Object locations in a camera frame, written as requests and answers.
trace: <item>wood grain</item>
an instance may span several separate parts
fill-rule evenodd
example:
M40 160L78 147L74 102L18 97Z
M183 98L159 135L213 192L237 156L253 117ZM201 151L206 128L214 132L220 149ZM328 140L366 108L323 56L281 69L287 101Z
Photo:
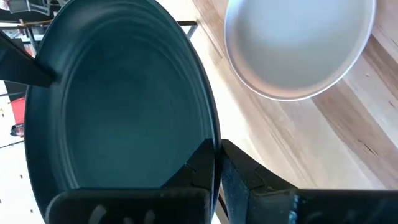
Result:
M166 9L176 5L162 1ZM200 23L192 43L213 89L223 138L299 187L398 187L397 1L378 1L372 37L349 74L299 102L263 98L234 74L224 45L228 0L177 2Z

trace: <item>light wood surface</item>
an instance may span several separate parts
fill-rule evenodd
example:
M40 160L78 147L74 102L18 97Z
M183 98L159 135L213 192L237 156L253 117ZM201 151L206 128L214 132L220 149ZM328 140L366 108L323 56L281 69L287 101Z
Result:
M198 19L192 38L210 79L221 135L305 188L398 188L398 1L379 0L366 50L319 96L276 102L249 90L224 47L228 0L159 0L176 19Z

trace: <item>dark teal frying pan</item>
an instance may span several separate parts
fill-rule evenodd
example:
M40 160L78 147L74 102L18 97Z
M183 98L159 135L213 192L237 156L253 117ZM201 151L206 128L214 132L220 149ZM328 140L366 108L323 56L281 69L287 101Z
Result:
M204 139L219 153L216 107L185 34L153 0L72 0L36 57L25 147L42 213L77 188L159 188ZM213 193L218 194L217 172Z

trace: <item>pan handle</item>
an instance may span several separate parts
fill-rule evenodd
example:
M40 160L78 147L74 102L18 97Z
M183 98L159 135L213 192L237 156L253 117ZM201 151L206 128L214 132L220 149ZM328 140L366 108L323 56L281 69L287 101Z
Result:
M0 80L48 87L52 77L35 60L0 32Z

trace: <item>white bowl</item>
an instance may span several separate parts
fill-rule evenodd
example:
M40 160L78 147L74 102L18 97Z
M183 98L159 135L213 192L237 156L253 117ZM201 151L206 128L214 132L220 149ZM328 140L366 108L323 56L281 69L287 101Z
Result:
M273 100L315 96L369 39L376 0L229 0L225 42L238 77Z

